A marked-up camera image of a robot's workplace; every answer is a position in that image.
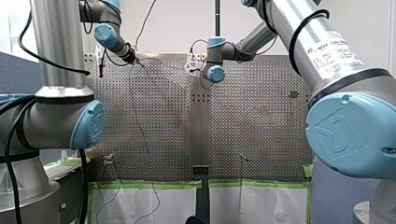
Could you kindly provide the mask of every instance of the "sticker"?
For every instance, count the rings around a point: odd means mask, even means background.
[[[335,72],[345,66],[364,65],[341,34],[335,31],[328,32],[326,39],[318,42],[306,52],[323,77],[332,77]]]

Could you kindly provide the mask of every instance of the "white fabric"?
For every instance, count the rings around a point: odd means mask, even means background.
[[[306,189],[210,189],[212,224],[305,224]]]
[[[109,202],[116,189],[96,190],[92,201],[92,224],[134,224],[138,218],[149,214],[158,204],[152,189],[121,189],[117,198],[98,216],[100,207]],[[159,209],[138,224],[184,224],[195,214],[196,189],[157,189],[161,200]]]

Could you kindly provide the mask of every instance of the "perforated metal panel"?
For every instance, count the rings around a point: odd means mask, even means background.
[[[202,108],[196,107],[196,79],[181,69],[186,56],[156,59],[163,63],[142,62],[146,70],[106,63],[103,78],[95,66],[94,89],[106,107],[105,132],[92,167],[95,180],[191,179],[192,165],[207,161],[192,155],[207,158],[196,151],[205,146],[211,178],[304,179],[302,165],[311,161],[304,146],[306,93],[287,56],[226,63],[226,80],[212,88],[210,103],[205,96]],[[290,91],[298,97],[289,98]],[[209,113],[199,116],[202,111]],[[194,133],[205,132],[209,138],[198,134],[194,139]],[[110,154],[115,163],[104,165],[103,157]]]
[[[103,78],[96,70],[95,93],[106,107],[93,166],[96,180],[191,179],[191,88],[182,69],[185,59],[144,60],[144,69],[108,62]],[[104,165],[103,157],[110,154],[114,164]]]
[[[225,67],[226,80],[212,89],[210,177],[303,179],[303,164],[311,161],[304,146],[307,95],[289,58]]]

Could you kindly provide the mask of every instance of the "black pole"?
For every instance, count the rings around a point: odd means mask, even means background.
[[[220,0],[216,1],[216,36],[220,36]]]

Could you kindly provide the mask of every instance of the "light blue joint cap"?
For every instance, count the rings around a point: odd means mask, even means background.
[[[30,94],[25,93],[15,93],[15,94],[0,94],[0,105],[4,105],[10,101],[22,98],[24,96],[28,96]]]
[[[116,47],[119,35],[111,25],[102,23],[95,28],[95,39],[105,49],[112,49]]]
[[[223,44],[225,44],[225,38],[223,36],[212,36],[209,38],[209,41],[207,41],[207,46],[210,49],[218,47]]]
[[[93,147],[105,127],[105,110],[100,101],[92,101],[81,113],[70,138],[71,149]]]
[[[207,78],[213,83],[219,83],[225,78],[225,70],[220,65],[214,65],[207,70]]]
[[[242,5],[245,7],[253,7],[257,0],[241,0]]]
[[[120,0],[106,0],[109,4],[120,10]]]
[[[306,137],[315,154],[341,174],[396,177],[396,107],[365,93],[337,92],[310,109]]]

